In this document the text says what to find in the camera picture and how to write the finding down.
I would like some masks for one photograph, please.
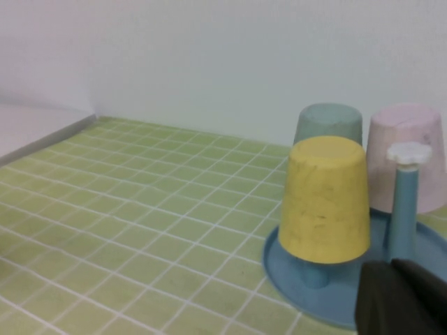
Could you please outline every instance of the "white knob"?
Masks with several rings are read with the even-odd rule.
[[[431,146],[418,142],[395,143],[387,151],[387,158],[395,161],[399,169],[417,170],[419,165],[428,162],[431,157]]]

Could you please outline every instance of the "upside-down cup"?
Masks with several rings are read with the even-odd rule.
[[[316,136],[340,136],[362,144],[362,115],[340,103],[316,103],[300,113],[293,144]]]
[[[441,115],[416,103],[391,105],[371,118],[367,145],[370,207],[386,213],[393,210],[397,165],[387,159],[387,150],[401,142],[418,142],[432,148],[431,159],[419,172],[417,212],[443,207],[447,179]]]
[[[365,151],[353,140],[311,137],[288,157],[279,243],[305,261],[303,280],[323,287],[320,265],[348,262],[370,245]]]

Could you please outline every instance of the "white wall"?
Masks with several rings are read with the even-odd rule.
[[[2,0],[0,102],[290,144],[320,101],[447,111],[445,0]],[[447,125],[447,113],[444,123]]]

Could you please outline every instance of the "blue pole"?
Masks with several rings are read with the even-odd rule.
[[[419,170],[396,171],[393,212],[389,224],[387,261],[412,260],[416,249]]]
[[[329,284],[328,266],[303,261],[301,279],[308,288],[324,288]]]

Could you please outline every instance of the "pink cup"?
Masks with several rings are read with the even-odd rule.
[[[371,118],[367,145],[370,207],[387,213],[393,210],[396,165],[386,158],[386,152],[396,142],[432,147],[432,158],[420,169],[418,213],[444,206],[447,179],[441,115],[425,105],[400,103]]]

